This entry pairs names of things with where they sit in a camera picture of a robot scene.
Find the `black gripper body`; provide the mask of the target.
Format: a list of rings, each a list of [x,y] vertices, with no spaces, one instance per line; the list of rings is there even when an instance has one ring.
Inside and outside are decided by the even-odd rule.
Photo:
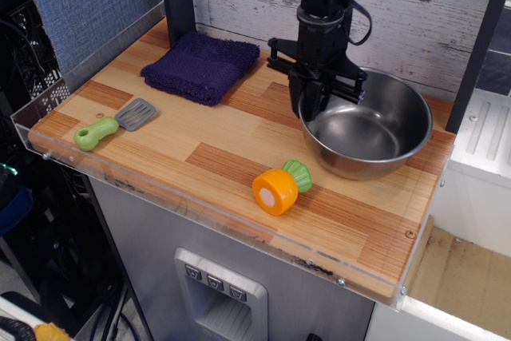
[[[298,13],[299,36],[295,41],[271,38],[268,65],[289,74],[291,69],[310,81],[322,81],[331,87],[331,94],[358,104],[364,97],[362,85],[367,74],[347,57],[347,47],[361,45],[367,38],[353,42],[350,38],[351,13],[333,18],[317,18]]]

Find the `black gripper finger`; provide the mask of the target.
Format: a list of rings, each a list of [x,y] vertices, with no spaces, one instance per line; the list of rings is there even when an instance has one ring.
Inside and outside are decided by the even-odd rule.
[[[313,121],[325,109],[323,101],[331,95],[331,87],[322,81],[310,81],[303,92],[303,119]]]
[[[291,69],[288,74],[288,80],[291,108],[293,113],[299,117],[299,101],[302,92],[307,88],[309,78],[299,73],[297,70]]]

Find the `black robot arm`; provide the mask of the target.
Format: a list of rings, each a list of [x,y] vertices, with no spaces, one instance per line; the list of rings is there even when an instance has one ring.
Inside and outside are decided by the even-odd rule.
[[[366,72],[347,57],[352,14],[366,10],[355,0],[301,0],[295,41],[272,38],[269,67],[288,75],[291,107],[313,121],[332,95],[358,104]]]

